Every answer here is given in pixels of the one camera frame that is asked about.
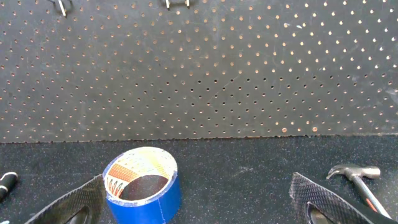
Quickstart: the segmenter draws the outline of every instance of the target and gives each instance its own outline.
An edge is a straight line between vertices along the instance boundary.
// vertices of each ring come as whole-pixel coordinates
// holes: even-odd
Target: black handle with white stripe
[[[5,173],[0,179],[0,202],[6,197],[8,192],[12,190],[18,180],[16,172]]]

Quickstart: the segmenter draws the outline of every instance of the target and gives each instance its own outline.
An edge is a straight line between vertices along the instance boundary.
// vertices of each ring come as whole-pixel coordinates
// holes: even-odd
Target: tape roll inner core
[[[163,149],[133,149],[111,165],[104,178],[105,188],[119,200],[149,200],[166,188],[176,170],[176,161]]]

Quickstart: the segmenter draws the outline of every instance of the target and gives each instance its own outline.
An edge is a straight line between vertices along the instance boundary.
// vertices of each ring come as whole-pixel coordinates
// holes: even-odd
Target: tape roll
[[[177,163],[156,147],[131,149],[103,172],[106,201],[120,224],[166,223],[181,204]]]

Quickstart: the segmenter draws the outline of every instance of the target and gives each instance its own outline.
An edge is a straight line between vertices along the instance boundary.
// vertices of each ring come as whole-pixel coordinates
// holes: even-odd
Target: black countertop
[[[1,144],[0,174],[15,171],[20,181],[0,204],[0,223],[27,221],[120,153],[141,146],[165,149],[177,161],[183,200],[171,223],[295,223],[293,172],[360,201],[344,177],[324,180],[342,163],[380,167],[381,179],[364,181],[398,220],[398,137],[334,136]],[[115,223],[108,207],[101,223]]]

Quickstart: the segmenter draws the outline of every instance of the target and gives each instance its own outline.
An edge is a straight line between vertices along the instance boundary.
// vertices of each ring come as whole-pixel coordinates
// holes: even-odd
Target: blue tape roll
[[[168,178],[168,182],[155,195],[133,201],[123,200],[118,197],[123,191],[123,187],[132,181],[126,180],[128,179],[128,175],[125,175],[126,173],[130,176],[142,172],[146,173],[144,175],[161,175],[158,174],[159,171],[163,174],[162,176]],[[120,224],[166,223],[173,218],[180,207],[181,191],[177,163],[163,149],[141,147],[127,151],[109,163],[103,172],[103,178],[106,201],[116,221]]]

